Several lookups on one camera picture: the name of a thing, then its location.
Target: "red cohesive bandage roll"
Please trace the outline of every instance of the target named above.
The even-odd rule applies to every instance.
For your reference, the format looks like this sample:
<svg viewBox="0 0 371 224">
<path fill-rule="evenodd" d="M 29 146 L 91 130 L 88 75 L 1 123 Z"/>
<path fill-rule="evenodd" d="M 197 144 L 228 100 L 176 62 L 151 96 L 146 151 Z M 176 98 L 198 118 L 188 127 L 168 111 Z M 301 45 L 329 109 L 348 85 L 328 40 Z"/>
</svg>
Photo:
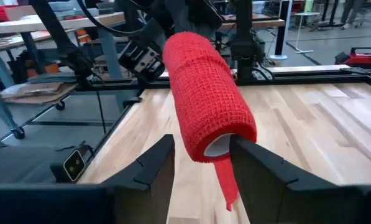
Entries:
<svg viewBox="0 0 371 224">
<path fill-rule="evenodd" d="M 192 160 L 213 162 L 227 209 L 237 198 L 229 136 L 256 142 L 256 126 L 227 63 L 210 41 L 191 32 L 171 36 L 163 50 L 184 145 Z"/>
</svg>

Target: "white cardboard core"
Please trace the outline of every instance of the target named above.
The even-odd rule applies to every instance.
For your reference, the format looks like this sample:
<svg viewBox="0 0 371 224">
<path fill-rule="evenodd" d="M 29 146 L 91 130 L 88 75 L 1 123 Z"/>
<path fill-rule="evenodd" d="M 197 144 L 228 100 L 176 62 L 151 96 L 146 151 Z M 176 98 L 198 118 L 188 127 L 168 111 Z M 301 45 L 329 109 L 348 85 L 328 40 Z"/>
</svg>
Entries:
<svg viewBox="0 0 371 224">
<path fill-rule="evenodd" d="M 229 152 L 229 140 L 231 134 L 223 134 L 218 136 L 207 148 L 204 150 L 204 155 L 207 157 L 217 157 L 225 155 Z"/>
</svg>

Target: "gray floor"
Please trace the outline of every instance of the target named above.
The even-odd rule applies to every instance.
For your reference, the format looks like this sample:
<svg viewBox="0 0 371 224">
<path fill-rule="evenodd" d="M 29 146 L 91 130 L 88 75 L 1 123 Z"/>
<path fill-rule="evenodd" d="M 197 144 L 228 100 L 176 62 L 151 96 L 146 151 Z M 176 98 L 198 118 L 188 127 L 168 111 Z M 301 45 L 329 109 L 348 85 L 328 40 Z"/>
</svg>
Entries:
<svg viewBox="0 0 371 224">
<path fill-rule="evenodd" d="M 337 18 L 341 16 L 341 11 L 340 7 L 336 14 Z M 276 31 L 259 31 L 259 37 L 266 41 L 265 48 L 269 55 L 274 53 L 275 48 L 275 37 L 272 32 Z M 308 28 L 303 29 L 298 47 L 303 50 L 314 50 L 313 53 L 308 54 L 312 61 L 304 55 L 295 54 L 295 50 L 291 46 L 295 46 L 296 37 L 297 32 L 289 30 L 288 45 L 283 47 L 283 53 L 288 56 L 288 59 L 283 61 L 281 66 L 305 66 L 315 65 L 316 63 L 321 65 L 333 64 L 334 57 L 342 51 L 348 52 L 351 47 L 371 47 L 371 26 L 366 24 L 358 29 L 340 30 L 340 28 L 333 28 L 315 32 L 310 32 Z M 54 43 L 38 44 L 40 48 L 51 46 L 54 46 Z M 23 49 L 14 49 L 14 56 Z M 4 60 L 8 60 L 7 53 L 1 52 L 1 56 Z M 112 124 L 120 116 L 115 97 L 103 95 L 101 99 L 105 119 L 109 124 Z M 74 95 L 67 98 L 65 102 L 65 110 L 57 111 L 55 108 L 51 108 L 37 118 L 34 124 L 25 125 L 26 138 L 21 141 L 8 136 L 6 126 L 0 120 L 0 138 L 4 138 L 5 143 L 13 145 L 65 147 L 86 141 L 88 144 L 95 146 L 103 136 L 103 128 L 98 125 L 101 117 L 96 96 Z M 15 121 L 19 124 L 25 124 L 29 119 L 48 108 L 48 106 L 40 105 L 9 105 L 9 107 Z M 38 125 L 40 123 L 51 124 L 51 122 L 56 122 L 57 125 Z M 72 126 L 64 126 L 60 122 L 72 122 Z M 86 123 L 91 123 L 91 126 L 84 126 Z"/>
</svg>

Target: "office chair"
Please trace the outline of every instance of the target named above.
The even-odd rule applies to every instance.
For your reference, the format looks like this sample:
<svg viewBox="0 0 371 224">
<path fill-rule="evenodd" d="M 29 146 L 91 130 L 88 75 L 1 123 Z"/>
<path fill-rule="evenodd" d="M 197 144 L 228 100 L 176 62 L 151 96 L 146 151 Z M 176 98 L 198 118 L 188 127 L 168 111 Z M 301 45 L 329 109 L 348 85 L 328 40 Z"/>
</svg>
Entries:
<svg viewBox="0 0 371 224">
<path fill-rule="evenodd" d="M 357 18 L 354 23 L 354 27 L 358 28 L 364 24 L 364 22 L 371 23 L 371 19 L 367 19 L 366 15 L 371 12 L 371 2 L 365 3 L 365 5 L 361 8 L 358 14 L 361 15 L 360 18 Z"/>
</svg>

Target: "floor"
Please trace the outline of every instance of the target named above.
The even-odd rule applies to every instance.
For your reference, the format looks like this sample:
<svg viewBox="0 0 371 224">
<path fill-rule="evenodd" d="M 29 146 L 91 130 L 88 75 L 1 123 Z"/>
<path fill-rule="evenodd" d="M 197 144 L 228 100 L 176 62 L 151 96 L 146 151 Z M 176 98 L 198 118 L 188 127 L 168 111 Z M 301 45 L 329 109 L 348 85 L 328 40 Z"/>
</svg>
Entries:
<svg viewBox="0 0 371 224">
<path fill-rule="evenodd" d="M 265 50 L 268 54 L 274 53 L 275 30 L 261 30 L 259 37 L 266 42 Z M 333 28 L 326 31 L 310 32 L 303 29 L 298 47 L 303 50 L 314 50 L 307 55 L 295 54 L 297 32 L 289 30 L 288 42 L 283 46 L 283 53 L 288 59 L 280 66 L 303 66 L 303 65 L 330 65 L 334 63 L 334 57 L 342 52 L 348 52 L 351 47 L 371 47 L 371 27 L 366 24 L 358 29 L 340 30 Z M 52 47 L 53 42 L 39 43 L 39 48 Z M 14 49 L 14 56 L 24 48 Z M 7 61 L 7 53 L 1 52 L 1 57 Z M 103 111 L 108 126 L 111 126 L 119 117 L 120 112 L 116 106 L 114 96 L 103 95 L 101 97 Z M 66 100 L 66 109 L 57 111 L 55 108 L 40 105 L 9 105 L 14 120 L 24 125 L 26 138 L 18 141 L 9 132 L 0 119 L 0 138 L 4 142 L 13 145 L 26 146 L 69 146 L 87 141 L 95 146 L 103 135 L 101 117 L 98 102 L 95 96 L 70 96 Z M 42 113 L 39 119 L 30 122 L 36 115 Z M 71 126 L 62 125 L 62 122 L 71 122 Z"/>
<path fill-rule="evenodd" d="M 256 121 L 257 144 L 332 183 L 371 184 L 370 85 L 242 86 L 239 89 Z M 172 134 L 175 173 L 168 224 L 249 223 L 241 200 L 234 204 L 233 212 L 226 210 L 214 165 L 194 162 L 187 154 L 171 91 L 146 90 L 142 97 L 144 101 L 131 108 L 128 119 L 107 140 L 80 182 L 104 181 L 162 136 Z M 200 97 L 195 96 L 194 107 L 204 103 L 197 100 Z"/>
</svg>

